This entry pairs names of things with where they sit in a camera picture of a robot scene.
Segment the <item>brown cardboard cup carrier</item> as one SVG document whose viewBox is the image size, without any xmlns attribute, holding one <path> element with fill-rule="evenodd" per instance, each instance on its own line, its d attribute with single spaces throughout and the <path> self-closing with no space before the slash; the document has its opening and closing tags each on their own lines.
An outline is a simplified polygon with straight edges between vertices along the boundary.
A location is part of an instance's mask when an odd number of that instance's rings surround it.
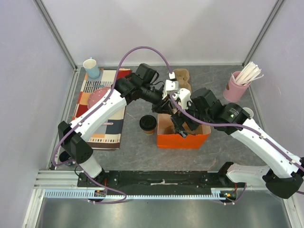
<svg viewBox="0 0 304 228">
<path fill-rule="evenodd" d="M 175 134 L 174 127 L 167 127 L 163 129 L 163 134 Z"/>
</svg>

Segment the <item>pink polka dot plate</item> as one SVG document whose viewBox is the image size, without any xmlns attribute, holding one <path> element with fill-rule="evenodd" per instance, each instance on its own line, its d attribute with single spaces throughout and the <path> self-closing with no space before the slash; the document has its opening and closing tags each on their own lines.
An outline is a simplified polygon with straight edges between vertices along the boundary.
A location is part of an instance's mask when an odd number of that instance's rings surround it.
<svg viewBox="0 0 304 228">
<path fill-rule="evenodd" d="M 105 97 L 109 90 L 111 90 L 111 88 L 103 87 L 92 92 L 87 100 L 87 108 L 92 108 L 100 99 Z"/>
</svg>

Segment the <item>brown paper coffee cup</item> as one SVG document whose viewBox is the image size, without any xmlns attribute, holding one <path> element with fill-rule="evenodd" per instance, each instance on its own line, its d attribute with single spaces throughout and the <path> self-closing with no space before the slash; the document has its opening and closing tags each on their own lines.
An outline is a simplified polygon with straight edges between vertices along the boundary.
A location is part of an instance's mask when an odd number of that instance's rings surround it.
<svg viewBox="0 0 304 228">
<path fill-rule="evenodd" d="M 143 132 L 144 132 L 146 135 L 152 135 L 152 134 L 154 134 L 155 129 L 152 129 L 152 130 L 144 130 Z"/>
</svg>

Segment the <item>light blue mug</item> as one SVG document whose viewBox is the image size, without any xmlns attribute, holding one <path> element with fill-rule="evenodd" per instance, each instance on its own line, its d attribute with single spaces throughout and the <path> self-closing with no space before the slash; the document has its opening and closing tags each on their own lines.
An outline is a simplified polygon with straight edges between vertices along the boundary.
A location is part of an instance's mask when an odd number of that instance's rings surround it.
<svg viewBox="0 0 304 228">
<path fill-rule="evenodd" d="M 98 64 L 92 57 L 83 62 L 83 67 L 90 78 L 97 79 L 99 77 L 100 70 Z"/>
</svg>

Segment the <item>colourful patchwork placemat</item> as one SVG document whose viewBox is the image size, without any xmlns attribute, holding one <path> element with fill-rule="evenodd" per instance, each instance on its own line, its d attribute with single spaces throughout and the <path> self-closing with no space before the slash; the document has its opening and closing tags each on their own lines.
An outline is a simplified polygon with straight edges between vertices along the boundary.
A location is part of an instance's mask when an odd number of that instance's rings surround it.
<svg viewBox="0 0 304 228">
<path fill-rule="evenodd" d="M 113 79 L 116 73 L 115 69 L 100 69 L 100 75 L 97 79 L 91 79 L 87 72 L 82 69 L 80 73 L 84 76 L 81 87 L 78 91 L 78 100 L 75 105 L 75 110 L 72 116 L 72 120 L 80 117 L 86 111 L 87 100 L 92 92 L 97 90 L 97 86 L 109 87 L 113 84 Z M 88 140 L 88 144 L 94 150 L 116 150 L 120 148 L 121 134 L 124 123 L 125 108 L 117 111 L 111 116 L 107 122 L 114 123 L 113 125 L 101 125 L 92 137 Z"/>
</svg>

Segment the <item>grey speckled mug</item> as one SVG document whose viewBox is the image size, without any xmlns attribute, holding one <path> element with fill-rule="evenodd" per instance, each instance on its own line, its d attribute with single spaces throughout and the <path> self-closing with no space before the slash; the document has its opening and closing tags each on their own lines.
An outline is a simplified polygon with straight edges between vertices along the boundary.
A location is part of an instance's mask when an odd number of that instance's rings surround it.
<svg viewBox="0 0 304 228">
<path fill-rule="evenodd" d="M 254 117 L 254 112 L 252 109 L 248 107 L 244 107 L 243 110 L 248 114 L 247 115 L 248 119 L 252 119 Z"/>
</svg>

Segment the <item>lower brown cup carrier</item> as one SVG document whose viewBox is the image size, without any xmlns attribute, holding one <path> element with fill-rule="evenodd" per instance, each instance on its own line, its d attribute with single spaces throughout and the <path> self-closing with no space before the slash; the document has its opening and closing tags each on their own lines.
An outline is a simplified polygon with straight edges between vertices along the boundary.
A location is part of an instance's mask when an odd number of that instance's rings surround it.
<svg viewBox="0 0 304 228">
<path fill-rule="evenodd" d="M 179 82 L 179 87 L 188 89 L 190 92 L 192 92 L 191 85 L 189 84 L 189 71 L 185 68 L 177 68 L 173 70 L 173 72 L 176 76 L 177 81 Z"/>
</svg>

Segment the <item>orange paper bag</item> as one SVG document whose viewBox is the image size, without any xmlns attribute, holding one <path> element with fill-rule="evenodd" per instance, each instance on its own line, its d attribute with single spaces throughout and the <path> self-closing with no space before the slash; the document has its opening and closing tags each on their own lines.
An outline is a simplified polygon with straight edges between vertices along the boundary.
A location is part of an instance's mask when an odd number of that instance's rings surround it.
<svg viewBox="0 0 304 228">
<path fill-rule="evenodd" d="M 177 133 L 163 134 L 163 129 L 167 127 L 174 127 L 171 116 L 158 114 L 157 146 L 161 149 L 199 149 L 211 133 L 210 126 L 200 125 L 183 138 Z"/>
</svg>

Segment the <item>dark blue mug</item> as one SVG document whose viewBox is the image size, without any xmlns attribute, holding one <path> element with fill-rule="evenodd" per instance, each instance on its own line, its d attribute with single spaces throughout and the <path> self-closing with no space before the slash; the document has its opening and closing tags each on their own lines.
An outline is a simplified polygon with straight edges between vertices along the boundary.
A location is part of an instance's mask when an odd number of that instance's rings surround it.
<svg viewBox="0 0 304 228">
<path fill-rule="evenodd" d="M 66 166 L 71 166 L 73 165 L 73 162 L 71 161 L 71 156 L 66 152 L 66 151 L 63 151 L 60 156 L 59 156 L 59 160 L 61 163 L 64 163 L 66 161 L 69 161 L 67 163 L 65 163 Z"/>
</svg>

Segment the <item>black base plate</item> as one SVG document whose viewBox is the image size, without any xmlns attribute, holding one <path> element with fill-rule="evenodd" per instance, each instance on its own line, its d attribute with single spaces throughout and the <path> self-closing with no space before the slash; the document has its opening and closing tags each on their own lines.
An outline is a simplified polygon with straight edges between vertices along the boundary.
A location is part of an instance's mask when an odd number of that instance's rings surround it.
<svg viewBox="0 0 304 228">
<path fill-rule="evenodd" d="M 95 181 L 127 195 L 203 195 L 212 188 L 238 189 L 223 173 L 207 171 L 105 171 Z"/>
</svg>

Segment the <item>pink straw holder cup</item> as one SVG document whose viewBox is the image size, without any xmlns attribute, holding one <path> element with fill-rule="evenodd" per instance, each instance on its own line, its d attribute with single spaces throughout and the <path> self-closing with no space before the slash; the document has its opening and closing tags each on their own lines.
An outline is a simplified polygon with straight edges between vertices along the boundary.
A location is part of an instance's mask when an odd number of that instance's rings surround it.
<svg viewBox="0 0 304 228">
<path fill-rule="evenodd" d="M 248 89 L 249 85 L 238 85 L 235 83 L 235 81 L 233 80 L 233 76 L 234 78 L 237 78 L 238 75 L 240 74 L 240 71 L 236 71 L 234 73 L 231 74 L 230 80 L 228 81 L 226 88 L 223 92 L 223 96 L 224 98 L 232 103 L 236 103 L 238 101 L 240 101 L 241 97 L 243 96 L 243 94 L 245 93 L 245 91 Z"/>
</svg>

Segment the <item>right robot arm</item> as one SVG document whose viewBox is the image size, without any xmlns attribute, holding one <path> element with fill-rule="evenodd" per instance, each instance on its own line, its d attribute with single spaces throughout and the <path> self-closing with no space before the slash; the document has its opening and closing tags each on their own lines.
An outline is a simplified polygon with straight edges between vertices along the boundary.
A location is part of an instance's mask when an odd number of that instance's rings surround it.
<svg viewBox="0 0 304 228">
<path fill-rule="evenodd" d="M 232 183 L 245 183 L 266 187 L 274 195 L 288 199 L 304 183 L 304 160 L 281 146 L 264 132 L 250 114 L 236 103 L 222 104 L 211 90 L 201 88 L 193 93 L 180 89 L 170 94 L 177 112 L 171 117 L 176 131 L 187 134 L 183 124 L 194 130 L 199 125 L 212 126 L 248 147 L 264 161 L 265 166 L 243 166 L 226 162 L 218 183 L 228 187 Z"/>
</svg>

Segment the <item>black coffee cup lid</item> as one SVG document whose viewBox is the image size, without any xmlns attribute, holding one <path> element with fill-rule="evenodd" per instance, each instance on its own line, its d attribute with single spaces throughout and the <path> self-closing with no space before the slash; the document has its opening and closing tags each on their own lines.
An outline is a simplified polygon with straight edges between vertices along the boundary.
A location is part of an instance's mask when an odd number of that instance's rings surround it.
<svg viewBox="0 0 304 228">
<path fill-rule="evenodd" d="M 139 121 L 139 126 L 144 131 L 152 131 L 157 126 L 157 120 L 152 115 L 144 115 Z"/>
</svg>

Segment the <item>white paper straws bundle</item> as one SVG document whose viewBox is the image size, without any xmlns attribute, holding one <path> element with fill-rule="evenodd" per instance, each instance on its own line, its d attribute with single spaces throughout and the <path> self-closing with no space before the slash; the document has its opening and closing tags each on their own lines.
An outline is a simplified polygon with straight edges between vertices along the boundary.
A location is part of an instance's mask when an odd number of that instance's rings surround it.
<svg viewBox="0 0 304 228">
<path fill-rule="evenodd" d="M 247 86 L 252 81 L 260 79 L 264 76 L 261 69 L 254 62 L 249 62 L 237 76 L 232 75 L 232 80 L 239 86 Z"/>
</svg>

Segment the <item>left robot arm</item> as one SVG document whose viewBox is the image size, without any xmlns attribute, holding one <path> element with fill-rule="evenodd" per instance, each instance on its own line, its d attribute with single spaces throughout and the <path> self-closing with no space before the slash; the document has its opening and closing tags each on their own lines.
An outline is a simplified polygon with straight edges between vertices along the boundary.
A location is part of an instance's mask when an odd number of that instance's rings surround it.
<svg viewBox="0 0 304 228">
<path fill-rule="evenodd" d="M 172 113 L 167 95 L 179 86 L 175 74 L 170 73 L 169 76 L 170 79 L 160 89 L 155 89 L 152 80 L 159 77 L 158 72 L 147 64 L 140 64 L 136 72 L 116 80 L 111 89 L 83 115 L 71 123 L 63 121 L 58 125 L 59 146 L 87 173 L 87 180 L 94 187 L 103 184 L 104 175 L 87 141 L 112 115 L 137 99 L 151 103 L 154 112 Z"/>
</svg>

